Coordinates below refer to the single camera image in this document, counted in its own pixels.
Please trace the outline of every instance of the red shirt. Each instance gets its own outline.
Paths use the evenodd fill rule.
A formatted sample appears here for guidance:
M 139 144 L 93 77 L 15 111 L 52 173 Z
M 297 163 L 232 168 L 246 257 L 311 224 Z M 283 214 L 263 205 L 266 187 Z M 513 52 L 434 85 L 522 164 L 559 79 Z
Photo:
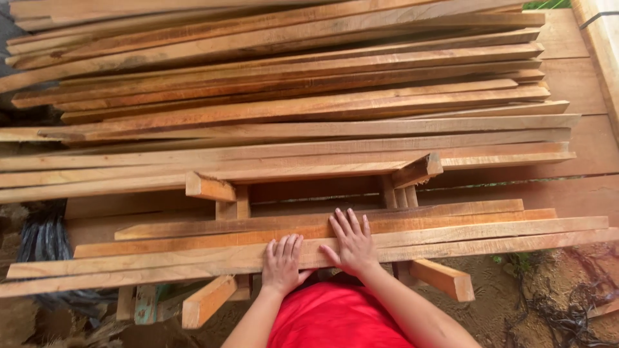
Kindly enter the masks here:
M 412 348 L 365 287 L 322 282 L 294 292 L 280 307 L 267 348 Z

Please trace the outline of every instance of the finger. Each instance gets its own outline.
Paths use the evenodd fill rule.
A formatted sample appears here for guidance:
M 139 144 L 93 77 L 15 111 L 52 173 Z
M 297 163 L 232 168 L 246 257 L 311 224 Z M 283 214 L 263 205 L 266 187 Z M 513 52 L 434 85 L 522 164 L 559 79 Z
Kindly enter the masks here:
M 370 221 L 368 221 L 368 216 L 363 215 L 363 235 L 369 237 L 371 235 L 370 232 Z
M 295 246 L 292 248 L 292 259 L 295 261 L 299 261 L 299 255 L 301 254 L 301 245 L 303 245 L 303 235 L 300 235 L 299 238 L 295 241 Z
M 271 240 L 269 244 L 267 244 L 267 250 L 264 253 L 264 257 L 267 260 L 271 260 L 273 258 L 273 246 L 275 245 L 275 240 Z
M 332 266 L 335 266 L 337 268 L 340 268 L 342 266 L 342 263 L 340 261 L 340 256 L 335 251 L 333 251 L 333 249 L 331 249 L 327 245 L 321 245 L 320 251 L 322 251 L 325 254 L 325 256 L 327 256 L 327 259 L 329 260 Z
M 356 235 L 361 235 L 362 232 L 361 226 L 359 226 L 359 220 L 357 220 L 357 216 L 351 208 L 348 209 L 348 218 L 350 219 L 350 226 L 352 228 L 352 232 Z
M 352 228 L 350 228 L 350 224 L 348 223 L 348 220 L 346 219 L 346 216 L 344 215 L 344 213 L 337 208 L 335 210 L 335 216 L 337 216 L 337 221 L 340 223 L 340 226 L 342 227 L 342 230 L 344 230 L 344 234 L 345 235 L 351 235 L 352 234 Z
M 298 234 L 293 233 L 288 240 L 286 241 L 286 245 L 284 246 L 284 256 L 287 258 L 292 258 L 292 250 L 295 247 L 295 242 L 297 241 Z
M 286 241 L 289 236 L 283 236 L 282 239 L 279 240 L 277 244 L 277 249 L 275 250 L 275 257 L 281 258 L 284 255 L 284 248 L 286 247 Z
M 346 235 L 344 234 L 344 230 L 342 230 L 342 226 L 340 226 L 340 223 L 335 219 L 333 215 L 329 216 L 329 222 L 331 223 L 333 232 L 335 232 L 335 236 L 338 240 L 346 237 Z
M 303 282 L 304 282 L 307 278 L 309 278 L 309 277 L 311 276 L 311 274 L 312 274 L 313 272 L 315 272 L 317 269 L 318 269 L 318 268 L 314 268 L 314 269 L 307 269 L 307 270 L 305 270 L 305 271 L 303 271 L 303 272 L 299 273 L 299 281 L 297 282 L 297 284 L 298 284 L 297 286 L 299 286 L 299 285 L 303 284 Z

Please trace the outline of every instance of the left hand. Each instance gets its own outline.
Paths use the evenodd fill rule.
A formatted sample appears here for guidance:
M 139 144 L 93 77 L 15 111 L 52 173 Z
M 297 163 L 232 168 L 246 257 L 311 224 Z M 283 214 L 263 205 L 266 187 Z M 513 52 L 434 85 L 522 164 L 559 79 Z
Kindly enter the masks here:
M 262 270 L 262 290 L 275 292 L 284 297 L 301 285 L 314 271 L 309 269 L 299 273 L 299 253 L 303 236 L 293 234 L 274 239 L 267 245 Z

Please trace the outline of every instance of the hand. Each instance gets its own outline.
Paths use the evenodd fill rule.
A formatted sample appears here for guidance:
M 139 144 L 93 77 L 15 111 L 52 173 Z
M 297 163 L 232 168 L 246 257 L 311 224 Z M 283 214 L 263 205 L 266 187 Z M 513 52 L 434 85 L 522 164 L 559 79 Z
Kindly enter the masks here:
M 363 216 L 363 231 L 361 231 L 359 221 L 352 209 L 348 210 L 350 223 L 339 208 L 335 210 L 335 216 L 337 220 L 330 216 L 329 221 L 340 245 L 340 255 L 326 245 L 320 246 L 320 250 L 326 254 L 333 266 L 355 277 L 373 270 L 375 266 L 380 268 L 376 247 L 370 234 L 368 217 Z
M 275 292 L 283 298 L 310 276 L 313 269 L 299 273 L 302 243 L 303 236 L 296 234 L 269 242 L 264 253 L 261 291 Z

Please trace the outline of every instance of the person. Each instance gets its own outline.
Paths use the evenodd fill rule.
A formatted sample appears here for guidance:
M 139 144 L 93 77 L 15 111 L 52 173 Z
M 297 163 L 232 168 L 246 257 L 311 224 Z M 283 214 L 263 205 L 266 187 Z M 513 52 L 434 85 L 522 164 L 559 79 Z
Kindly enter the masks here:
M 320 250 L 364 286 L 325 281 L 293 292 L 314 271 L 298 270 L 303 236 L 272 240 L 258 297 L 222 347 L 480 348 L 458 322 L 381 267 L 367 216 L 362 228 L 354 211 L 347 213 L 348 219 L 336 209 L 329 218 L 339 253 Z

